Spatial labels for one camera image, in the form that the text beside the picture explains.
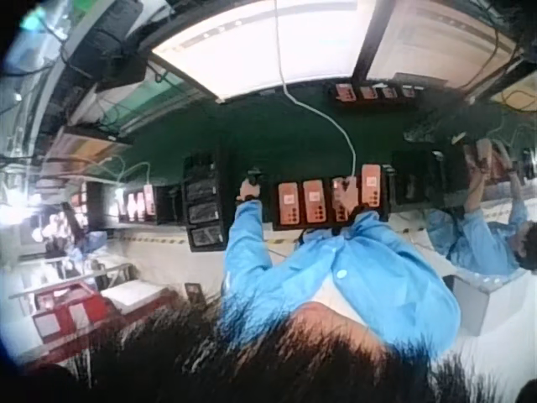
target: worker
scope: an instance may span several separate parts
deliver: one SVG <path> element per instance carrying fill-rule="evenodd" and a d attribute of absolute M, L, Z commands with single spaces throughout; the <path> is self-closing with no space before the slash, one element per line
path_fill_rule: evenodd
<path fill-rule="evenodd" d="M 467 372 L 457 356 L 440 361 L 459 308 L 434 270 L 375 212 L 357 215 L 337 236 L 308 234 L 287 263 L 273 267 L 259 192 L 242 184 L 222 304 L 180 303 L 125 332 L 93 332 L 91 347 L 81 345 L 71 365 L 47 364 L 10 382 L 19 400 L 499 401 L 492 377 Z M 340 192 L 354 210 L 356 180 Z M 307 302 L 332 275 L 355 320 Z M 247 305 L 236 305 L 233 295 Z M 433 358 L 440 362 L 431 365 Z"/>
<path fill-rule="evenodd" d="M 511 182 L 511 214 L 507 224 L 485 221 L 481 200 L 490 175 L 493 147 L 487 139 L 481 145 L 486 154 L 480 161 L 467 156 L 471 179 L 464 203 L 464 217 L 457 219 L 449 212 L 434 210 L 428 216 L 430 241 L 436 252 L 455 266 L 480 275 L 511 275 L 519 267 L 535 270 L 537 224 L 528 219 L 519 177 L 500 142 L 496 145 Z"/>
<path fill-rule="evenodd" d="M 66 226 L 69 227 L 69 233 L 71 234 L 71 242 L 68 244 L 65 251 L 72 261 L 81 262 L 88 254 L 91 254 L 106 245 L 106 231 L 93 231 L 87 233 L 81 228 L 81 225 L 76 220 L 73 207 L 68 202 L 61 203 L 61 207 L 65 214 Z"/>
<path fill-rule="evenodd" d="M 453 343 L 460 324 L 456 299 L 424 257 L 374 211 L 355 214 L 355 177 L 334 191 L 351 216 L 334 236 L 317 230 L 274 265 L 263 242 L 259 186 L 244 181 L 229 232 L 224 304 L 248 304 L 249 336 L 277 315 L 292 314 L 312 329 L 349 332 L 359 348 L 426 341 L 433 355 Z"/>

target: dark hair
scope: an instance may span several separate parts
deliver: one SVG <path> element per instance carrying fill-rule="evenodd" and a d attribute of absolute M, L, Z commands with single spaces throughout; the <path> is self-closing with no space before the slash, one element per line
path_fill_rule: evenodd
<path fill-rule="evenodd" d="M 537 270 L 537 222 L 531 224 L 526 238 L 524 239 L 526 255 L 523 258 L 517 256 L 520 267 L 527 270 Z"/>
<path fill-rule="evenodd" d="M 515 403 L 535 403 L 536 401 L 537 379 L 533 379 L 520 390 Z"/>
<path fill-rule="evenodd" d="M 246 312 L 222 324 L 214 306 L 186 306 L 128 332 L 102 331 L 67 366 L 75 382 L 66 369 L 48 368 L 20 378 L 27 386 L 19 383 L 17 391 L 23 401 L 98 403 L 498 401 L 491 384 L 465 372 L 457 356 L 433 365 L 420 346 L 373 358 L 335 335 L 312 340 L 289 318 L 267 324 L 246 345 Z"/>

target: hand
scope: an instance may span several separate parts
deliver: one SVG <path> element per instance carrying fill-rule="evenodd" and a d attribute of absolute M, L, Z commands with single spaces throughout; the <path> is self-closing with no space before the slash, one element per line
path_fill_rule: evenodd
<path fill-rule="evenodd" d="M 248 179 L 245 179 L 241 184 L 241 190 L 239 191 L 239 196 L 237 196 L 237 200 L 244 202 L 248 196 L 250 197 L 259 197 L 259 193 L 261 192 L 261 188 L 259 185 L 250 185 L 250 181 Z"/>
<path fill-rule="evenodd" d="M 358 206 L 358 187 L 356 176 L 348 176 L 346 179 L 347 187 L 335 184 L 334 196 L 345 207 L 350 214 Z"/>

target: light blue uniform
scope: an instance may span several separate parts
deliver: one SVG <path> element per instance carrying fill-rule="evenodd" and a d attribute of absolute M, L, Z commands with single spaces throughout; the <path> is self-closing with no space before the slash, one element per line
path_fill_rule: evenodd
<path fill-rule="evenodd" d="M 225 301 L 249 302 L 248 336 L 310 301 L 328 275 L 384 342 L 427 342 L 441 353 L 455 339 L 461 313 L 442 279 L 376 212 L 357 216 L 338 236 L 315 231 L 282 264 L 263 243 L 261 203 L 237 208 L 225 258 Z"/>
<path fill-rule="evenodd" d="M 105 231 L 94 231 L 87 233 L 77 246 L 71 245 L 67 250 L 67 256 L 74 262 L 81 262 L 84 258 L 107 244 L 107 233 Z"/>
<path fill-rule="evenodd" d="M 523 201 L 513 201 L 508 224 L 486 222 L 481 209 L 457 222 L 450 214 L 435 210 L 428 221 L 430 242 L 455 266 L 480 275 L 511 275 L 519 267 L 508 239 L 528 221 Z"/>

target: orange phone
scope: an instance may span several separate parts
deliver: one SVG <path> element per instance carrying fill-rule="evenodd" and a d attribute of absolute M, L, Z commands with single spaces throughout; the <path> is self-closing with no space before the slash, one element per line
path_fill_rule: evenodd
<path fill-rule="evenodd" d="M 138 221 L 145 221 L 145 200 L 143 199 L 142 191 L 139 191 L 137 194 L 136 208 L 138 213 Z"/>
<path fill-rule="evenodd" d="M 336 195 L 336 189 L 343 187 L 344 181 L 343 178 L 332 179 L 332 208 L 337 222 L 346 222 L 349 219 L 347 209 L 341 204 L 339 197 Z"/>
<path fill-rule="evenodd" d="M 295 182 L 278 185 L 279 222 L 281 225 L 296 225 L 300 222 L 299 186 Z"/>
<path fill-rule="evenodd" d="M 321 180 L 306 181 L 304 187 L 305 217 L 307 222 L 326 221 L 325 191 Z"/>
<path fill-rule="evenodd" d="M 362 204 L 380 206 L 380 165 L 362 165 Z"/>
<path fill-rule="evenodd" d="M 148 216 L 154 216 L 156 211 L 154 208 L 153 185 L 145 185 L 143 187 L 143 194 L 145 195 L 145 207 Z"/>
<path fill-rule="evenodd" d="M 134 193 L 131 193 L 128 195 L 127 203 L 128 221 L 134 221 L 134 218 L 136 217 L 136 209 L 136 199 L 134 198 Z"/>

